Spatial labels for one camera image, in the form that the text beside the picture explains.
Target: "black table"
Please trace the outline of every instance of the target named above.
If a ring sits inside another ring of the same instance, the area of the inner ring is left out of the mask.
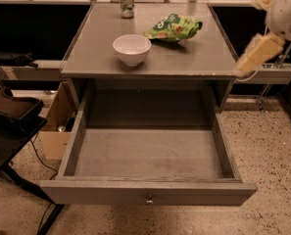
[[[22,189],[55,204],[42,189],[24,178],[20,177],[10,166],[9,161],[22,150],[24,145],[45,125],[46,118],[36,117],[24,128],[9,123],[0,118],[0,172],[6,173]],[[56,205],[46,222],[42,225],[38,234],[46,234],[54,223],[63,205]]]

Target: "black bag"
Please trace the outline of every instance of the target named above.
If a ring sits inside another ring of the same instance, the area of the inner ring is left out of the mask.
[[[38,67],[31,53],[0,52],[0,66],[31,66]]]
[[[43,108],[41,100],[31,97],[14,97],[10,89],[0,89],[0,118],[24,127],[37,117]]]

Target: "snack bag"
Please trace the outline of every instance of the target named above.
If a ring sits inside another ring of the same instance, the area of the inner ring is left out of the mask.
[[[191,17],[171,14],[143,33],[149,39],[178,42],[193,37],[203,23]]]

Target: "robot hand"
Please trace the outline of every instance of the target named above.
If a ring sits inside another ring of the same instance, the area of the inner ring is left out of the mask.
[[[252,4],[267,11],[265,24],[270,33],[253,37],[236,63],[237,76],[254,71],[258,65],[281,53],[285,40],[291,41],[291,0],[252,0]]]

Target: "gray tabletop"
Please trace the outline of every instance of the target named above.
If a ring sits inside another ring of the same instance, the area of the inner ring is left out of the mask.
[[[136,68],[119,61],[114,40],[124,34],[153,27],[176,13],[203,22],[197,34],[178,44],[153,42],[146,60]],[[82,32],[73,46],[64,77],[232,77],[235,61],[218,26],[204,3],[136,4],[135,17],[123,19],[120,4],[95,3]]]

